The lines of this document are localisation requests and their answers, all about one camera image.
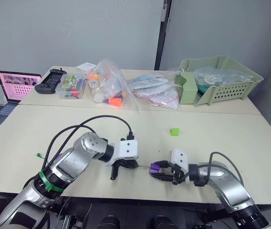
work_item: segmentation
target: orange cap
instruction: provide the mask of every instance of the orange cap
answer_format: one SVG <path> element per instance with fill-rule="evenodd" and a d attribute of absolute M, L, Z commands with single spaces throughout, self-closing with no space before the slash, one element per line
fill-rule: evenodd
<path fill-rule="evenodd" d="M 121 106 L 122 99 L 121 98 L 110 98 L 110 99 L 108 99 L 108 104 L 111 104 L 113 106 Z"/>
<path fill-rule="evenodd" d="M 88 80 L 91 80 L 91 79 L 99 79 L 99 75 L 98 74 L 92 74 L 88 77 Z"/>

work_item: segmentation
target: clear plastic box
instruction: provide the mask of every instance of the clear plastic box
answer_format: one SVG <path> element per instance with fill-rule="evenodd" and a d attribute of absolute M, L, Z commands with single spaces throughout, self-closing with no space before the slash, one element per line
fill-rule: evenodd
<path fill-rule="evenodd" d="M 82 99 L 85 85 L 86 79 L 83 74 L 63 74 L 55 92 L 61 99 Z"/>

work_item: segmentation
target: laptop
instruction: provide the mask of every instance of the laptop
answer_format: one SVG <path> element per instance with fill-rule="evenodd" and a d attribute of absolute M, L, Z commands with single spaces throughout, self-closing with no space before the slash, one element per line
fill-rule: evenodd
<path fill-rule="evenodd" d="M 0 71 L 0 85 L 8 102 L 0 110 L 0 124 L 40 79 L 41 75 L 39 74 Z"/>

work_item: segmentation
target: purple object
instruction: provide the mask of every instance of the purple object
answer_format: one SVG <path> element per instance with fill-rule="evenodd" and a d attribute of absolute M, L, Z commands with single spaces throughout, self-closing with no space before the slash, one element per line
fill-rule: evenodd
<path fill-rule="evenodd" d="M 150 164 L 150 174 L 158 173 L 160 171 L 160 166 L 157 164 Z"/>

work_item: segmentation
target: green cable tie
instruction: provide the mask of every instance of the green cable tie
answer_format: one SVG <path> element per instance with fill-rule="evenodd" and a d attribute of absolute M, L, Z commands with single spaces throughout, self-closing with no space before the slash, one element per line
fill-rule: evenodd
<path fill-rule="evenodd" d="M 40 171 L 39 172 L 39 176 L 40 178 L 42 179 L 42 181 L 45 183 L 45 189 L 47 192 L 49 192 L 50 190 L 53 190 L 53 191 L 56 191 L 56 192 L 63 192 L 64 189 L 63 188 L 60 188 L 60 187 L 57 187 L 55 186 L 53 183 L 51 183 L 47 177 L 45 176 L 44 172 L 43 171 Z"/>

